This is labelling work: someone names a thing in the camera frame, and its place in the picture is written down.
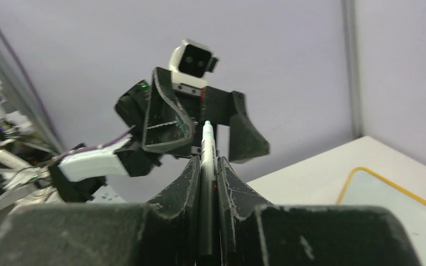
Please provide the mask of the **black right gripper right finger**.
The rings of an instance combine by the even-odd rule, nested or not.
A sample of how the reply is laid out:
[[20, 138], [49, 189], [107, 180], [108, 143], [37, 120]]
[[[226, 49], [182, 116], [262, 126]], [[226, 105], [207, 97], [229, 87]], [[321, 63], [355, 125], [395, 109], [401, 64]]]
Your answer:
[[269, 204], [225, 157], [217, 159], [222, 258], [225, 265], [263, 265], [255, 207]]

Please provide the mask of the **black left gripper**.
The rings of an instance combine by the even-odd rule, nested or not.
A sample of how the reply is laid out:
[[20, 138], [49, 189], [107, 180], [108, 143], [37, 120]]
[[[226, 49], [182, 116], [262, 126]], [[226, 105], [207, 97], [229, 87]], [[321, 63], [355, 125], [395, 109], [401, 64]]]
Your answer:
[[211, 122], [230, 128], [229, 161], [245, 163], [270, 153], [270, 144], [248, 117], [245, 94], [206, 86], [173, 87], [171, 71], [156, 67], [152, 72], [148, 107], [141, 145], [147, 152], [176, 158], [201, 154], [203, 126]]

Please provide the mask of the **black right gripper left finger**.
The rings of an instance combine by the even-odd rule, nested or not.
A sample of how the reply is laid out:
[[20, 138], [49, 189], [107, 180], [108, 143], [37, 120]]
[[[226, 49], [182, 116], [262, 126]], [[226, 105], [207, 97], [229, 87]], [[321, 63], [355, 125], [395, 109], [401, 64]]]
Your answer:
[[182, 173], [148, 203], [146, 222], [150, 265], [194, 265], [199, 217], [200, 158], [192, 157]]

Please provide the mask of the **green whiteboard marker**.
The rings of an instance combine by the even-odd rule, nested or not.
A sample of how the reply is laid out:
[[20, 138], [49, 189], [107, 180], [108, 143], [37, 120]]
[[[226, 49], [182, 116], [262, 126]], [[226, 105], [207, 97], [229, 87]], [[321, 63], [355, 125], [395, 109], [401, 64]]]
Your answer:
[[217, 217], [216, 142], [214, 128], [205, 121], [202, 130], [197, 265], [221, 265], [219, 219]]

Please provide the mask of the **yellow-framed whiteboard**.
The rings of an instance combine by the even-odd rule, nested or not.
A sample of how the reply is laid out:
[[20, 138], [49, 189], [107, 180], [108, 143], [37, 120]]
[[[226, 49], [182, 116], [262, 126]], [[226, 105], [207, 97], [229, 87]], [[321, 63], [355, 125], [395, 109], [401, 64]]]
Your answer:
[[349, 174], [336, 203], [390, 210], [403, 223], [422, 264], [426, 265], [426, 199], [368, 168], [357, 167]]

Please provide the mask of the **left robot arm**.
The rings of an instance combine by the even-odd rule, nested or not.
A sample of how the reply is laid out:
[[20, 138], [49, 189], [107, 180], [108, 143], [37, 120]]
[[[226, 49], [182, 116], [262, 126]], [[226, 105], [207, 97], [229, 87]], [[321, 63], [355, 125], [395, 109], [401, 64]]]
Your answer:
[[230, 129], [228, 159], [245, 163], [268, 155], [270, 144], [249, 119], [245, 96], [208, 85], [205, 78], [156, 67], [124, 93], [115, 110], [128, 131], [98, 146], [76, 147], [48, 170], [64, 202], [120, 202], [108, 175], [146, 176], [161, 158], [202, 156], [216, 151], [216, 129]]

